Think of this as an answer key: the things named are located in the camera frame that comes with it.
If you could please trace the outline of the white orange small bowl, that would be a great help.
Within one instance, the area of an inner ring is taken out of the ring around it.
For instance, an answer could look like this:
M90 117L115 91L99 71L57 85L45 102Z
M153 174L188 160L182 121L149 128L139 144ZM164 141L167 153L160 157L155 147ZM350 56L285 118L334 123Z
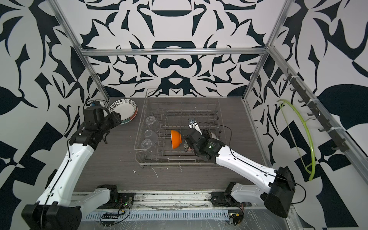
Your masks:
M172 149L177 149L182 144L182 136L176 130L171 130Z

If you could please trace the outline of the zigzag rim white bowl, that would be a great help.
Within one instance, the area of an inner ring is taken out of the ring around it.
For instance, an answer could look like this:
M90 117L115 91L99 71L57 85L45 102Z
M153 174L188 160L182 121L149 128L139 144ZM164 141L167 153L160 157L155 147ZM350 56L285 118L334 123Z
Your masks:
M138 107L131 99L117 100L109 107L109 112L117 112L121 115L121 121L132 116L136 110L138 110Z

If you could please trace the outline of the grey wire dish rack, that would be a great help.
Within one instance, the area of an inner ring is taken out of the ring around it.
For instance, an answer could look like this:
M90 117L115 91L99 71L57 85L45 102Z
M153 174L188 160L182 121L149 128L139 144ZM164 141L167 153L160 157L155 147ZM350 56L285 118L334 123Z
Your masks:
M147 155L140 145L145 140L144 132L148 129L145 120L155 116L160 129L155 132L159 139L155 143L157 153ZM189 118L195 118L202 129L215 133L221 141L225 141L222 127L222 113L219 99L208 97L168 97L158 95L155 89L148 89L141 111L140 123L136 135L134 149L135 159L142 168L212 168L215 163L196 156L193 151L185 152L184 143L172 149L171 130L183 134L189 128Z

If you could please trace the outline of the frosted textured plastic cup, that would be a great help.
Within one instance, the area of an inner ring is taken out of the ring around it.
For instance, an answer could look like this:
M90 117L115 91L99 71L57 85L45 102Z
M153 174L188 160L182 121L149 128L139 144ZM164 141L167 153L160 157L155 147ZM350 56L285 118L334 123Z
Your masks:
M147 129L144 132L144 137L145 139L151 140L153 143L157 143L159 139L158 135L153 130L150 129Z

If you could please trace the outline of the clear faceted plastic cup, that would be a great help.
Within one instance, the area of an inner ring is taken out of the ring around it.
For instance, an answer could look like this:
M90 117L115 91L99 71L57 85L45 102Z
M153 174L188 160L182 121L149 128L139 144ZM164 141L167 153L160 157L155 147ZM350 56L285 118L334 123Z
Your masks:
M145 139L142 141L140 148L147 154L153 155L157 153L157 146L151 139Z

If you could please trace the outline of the clear smooth plastic cup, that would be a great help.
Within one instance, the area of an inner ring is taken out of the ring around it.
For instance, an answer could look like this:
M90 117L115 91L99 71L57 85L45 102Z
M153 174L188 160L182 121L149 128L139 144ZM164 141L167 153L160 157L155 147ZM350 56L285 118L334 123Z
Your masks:
M157 132L160 129L160 123L155 116L148 116L145 120L148 129Z

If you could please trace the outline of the pink ribbed bowl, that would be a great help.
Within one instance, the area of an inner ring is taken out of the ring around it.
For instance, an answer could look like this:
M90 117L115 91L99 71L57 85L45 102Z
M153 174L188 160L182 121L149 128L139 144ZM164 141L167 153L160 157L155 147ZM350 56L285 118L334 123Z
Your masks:
M211 137L212 139L220 140L220 138L219 138L215 133L213 133L213 132L209 132L209 134L210 134L210 137Z

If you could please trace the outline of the black white patterned bowl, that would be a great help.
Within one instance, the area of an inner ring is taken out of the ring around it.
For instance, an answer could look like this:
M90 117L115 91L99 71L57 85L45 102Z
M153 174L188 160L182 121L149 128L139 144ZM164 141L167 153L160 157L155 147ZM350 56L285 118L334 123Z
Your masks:
M184 150L185 150L185 152L191 152L191 151L193 151L193 150L190 148L190 146L189 146L189 144L188 144L187 142L185 142L185 143L184 143Z

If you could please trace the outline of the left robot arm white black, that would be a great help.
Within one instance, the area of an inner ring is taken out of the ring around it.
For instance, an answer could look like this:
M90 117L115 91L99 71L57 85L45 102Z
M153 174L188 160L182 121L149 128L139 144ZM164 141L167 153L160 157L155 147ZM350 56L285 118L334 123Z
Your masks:
M96 105L83 110L84 121L67 142L68 151L48 187L33 205L26 205L22 218L32 230L76 230L81 221L110 201L111 190L98 188L71 207L79 177L110 130L121 124L121 115Z

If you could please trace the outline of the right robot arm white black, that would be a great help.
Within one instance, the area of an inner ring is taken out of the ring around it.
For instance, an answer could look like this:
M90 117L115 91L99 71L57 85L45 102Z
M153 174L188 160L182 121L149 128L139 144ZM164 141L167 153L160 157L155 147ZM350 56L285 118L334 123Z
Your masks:
M242 185L230 186L229 196L238 203L263 203L275 215L287 218L295 194L291 173L283 167L274 169L258 164L238 154L230 146L212 137L206 129L190 128L184 139L194 153L217 165L228 168L257 186L253 194L247 194Z

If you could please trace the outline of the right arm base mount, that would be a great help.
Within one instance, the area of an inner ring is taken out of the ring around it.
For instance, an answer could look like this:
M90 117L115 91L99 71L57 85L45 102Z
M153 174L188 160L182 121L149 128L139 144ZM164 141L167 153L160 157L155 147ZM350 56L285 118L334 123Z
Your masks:
M250 202L238 202L230 194L230 192L211 192L210 202L214 207L235 207L235 208L246 208L251 207Z

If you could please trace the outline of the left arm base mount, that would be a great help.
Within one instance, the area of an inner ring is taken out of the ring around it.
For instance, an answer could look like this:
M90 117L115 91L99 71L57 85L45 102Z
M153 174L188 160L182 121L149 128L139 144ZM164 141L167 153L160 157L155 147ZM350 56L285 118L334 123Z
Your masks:
M134 203L135 193L111 193L107 203L99 206L97 209L118 209L125 203Z

